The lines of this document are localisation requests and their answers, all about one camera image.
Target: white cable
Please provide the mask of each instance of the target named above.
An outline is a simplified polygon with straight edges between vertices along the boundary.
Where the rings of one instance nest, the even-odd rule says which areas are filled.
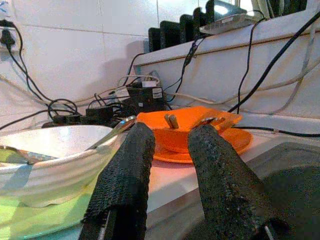
[[[287,80],[287,81],[284,81],[284,82],[275,83],[275,84],[272,84],[272,85],[269,85],[269,86],[260,87],[256,91],[259,92],[259,91],[277,89],[277,88],[281,88],[281,87],[285,87],[285,86],[294,84],[294,83],[298,82],[301,78],[303,78],[305,75],[307,75],[309,72],[311,72],[319,64],[320,64],[320,57],[318,57],[311,66],[307,67],[304,70],[304,72],[301,72],[299,75],[295,76],[294,78],[292,78],[290,80]],[[246,95],[249,92],[250,92],[249,90],[244,91],[244,92],[241,93],[241,95]],[[238,95],[235,94],[232,97],[227,98],[226,100],[215,101],[215,100],[206,99],[206,98],[203,98],[203,97],[196,97],[196,96],[183,94],[183,93],[168,93],[167,92],[166,94],[193,99],[193,100],[195,100],[197,102],[201,102],[201,103],[209,104],[209,105],[222,105],[222,104],[225,104],[225,103],[230,102],[232,100],[235,100],[238,97]]]
[[[152,76],[152,75],[125,75],[118,80],[118,82],[117,82],[118,87],[122,86],[122,85],[120,85],[120,82],[122,79],[125,79],[125,78],[152,78],[152,79],[156,80],[157,85],[160,83],[160,79],[158,77]]]
[[[153,78],[153,79],[156,79],[156,83],[159,84],[160,83],[160,79],[158,77],[155,77],[155,76],[151,76],[151,75],[126,75],[126,76],[123,76],[121,79],[123,78],[126,78],[126,77],[142,77],[142,78]],[[12,88],[20,91],[21,93],[23,93],[24,95],[26,95],[27,97],[31,98],[32,100],[36,101],[37,103],[40,103],[40,104],[50,104],[50,101],[44,101],[44,100],[41,100],[41,99],[38,99],[36,96],[34,96],[33,94],[29,93],[27,90],[23,89],[22,87],[20,87],[19,85],[13,83],[12,81],[10,81],[9,79],[7,79],[5,76],[3,76],[2,74],[0,74],[0,81],[3,81],[5,82],[6,84],[8,84],[9,86],[11,86]],[[106,92],[110,92],[110,91],[113,91],[115,90],[116,88],[110,88],[110,89],[107,89],[107,90],[104,90],[100,93],[97,93],[98,95],[101,95],[101,94],[104,94]],[[82,98],[82,99],[78,99],[76,101],[73,101],[74,103],[82,103],[82,102],[86,102],[86,101],[89,101],[91,99],[94,99],[95,97],[94,96],[91,96],[91,97],[86,97],[86,98]]]
[[[320,3],[318,4],[317,6],[317,9],[316,9],[316,13],[320,10]],[[309,60],[310,60],[310,57],[311,57],[311,53],[313,51],[313,48],[314,48],[314,42],[315,42],[315,37],[316,37],[316,25],[317,25],[317,21],[315,21],[311,27],[310,27],[310,35],[309,35],[309,42],[308,42],[308,46],[306,47],[306,53],[305,53],[305,56],[304,56],[304,60],[303,60],[303,64],[302,64],[302,72],[305,71],[305,69],[307,68],[308,64],[309,64]],[[292,92],[292,94],[290,95],[289,99],[286,101],[286,103],[279,109],[277,110],[274,110],[272,112],[269,112],[267,114],[276,114],[276,113],[279,113],[279,112],[282,112],[283,110],[285,110],[295,99],[295,97],[297,96],[297,93],[301,87],[301,84],[303,82],[304,78],[301,77],[296,86],[294,87],[294,90]]]

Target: sticker label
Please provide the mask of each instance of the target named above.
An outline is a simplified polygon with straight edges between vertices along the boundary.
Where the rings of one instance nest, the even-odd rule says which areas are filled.
[[[114,95],[118,98],[120,102],[130,98],[130,95],[126,86],[119,87],[117,90],[115,90]]]
[[[152,89],[152,93],[153,93],[153,99],[162,98],[162,88],[161,87]]]
[[[142,87],[143,88],[152,88],[157,86],[157,81],[143,81]]]
[[[221,23],[225,24],[225,23],[227,23],[227,22],[231,22],[233,19],[234,19],[233,16],[232,16],[232,17],[228,17],[228,18],[226,18],[226,19],[223,19],[223,20],[221,21]]]

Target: black device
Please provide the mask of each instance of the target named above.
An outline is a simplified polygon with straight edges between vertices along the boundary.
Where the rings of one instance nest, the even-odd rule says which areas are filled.
[[[135,107],[137,113],[149,113],[166,110],[161,87],[127,87],[130,98],[122,103]]]
[[[161,49],[179,45],[180,43],[180,23],[173,21],[160,22]]]
[[[197,7],[193,11],[193,38],[194,39],[200,39],[205,34],[200,32],[200,27],[206,25],[208,23],[207,21],[207,15],[202,12],[201,7]]]
[[[151,27],[148,31],[149,35],[149,51],[154,52],[160,50],[160,28]]]
[[[194,40],[194,17],[183,14],[180,17],[180,42],[182,44]]]

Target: gray sink basin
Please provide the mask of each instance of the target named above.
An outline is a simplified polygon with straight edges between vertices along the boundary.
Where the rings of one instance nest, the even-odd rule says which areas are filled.
[[[320,239],[320,147],[284,142],[247,165],[262,179],[273,206],[291,226],[279,239]],[[151,212],[148,222],[145,239],[210,239],[197,189]]]

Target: wall tile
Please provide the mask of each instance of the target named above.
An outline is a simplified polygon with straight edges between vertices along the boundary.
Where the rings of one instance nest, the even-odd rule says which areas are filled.
[[[179,23],[181,15],[192,15],[197,7],[198,0],[158,0],[159,23],[164,20]]]
[[[157,0],[101,0],[103,32],[148,36],[158,26]]]
[[[102,33],[31,26],[23,27],[21,33],[29,74],[49,98],[76,100],[113,86],[107,81],[104,67]],[[8,54],[2,52],[0,56],[0,71],[27,89]],[[45,109],[5,84],[0,91],[0,106],[0,116]]]
[[[108,83],[114,86],[127,74],[129,65],[136,54],[144,52],[147,37],[127,36],[104,33],[105,57],[104,69]]]
[[[99,0],[15,0],[14,7],[25,25],[101,31]]]

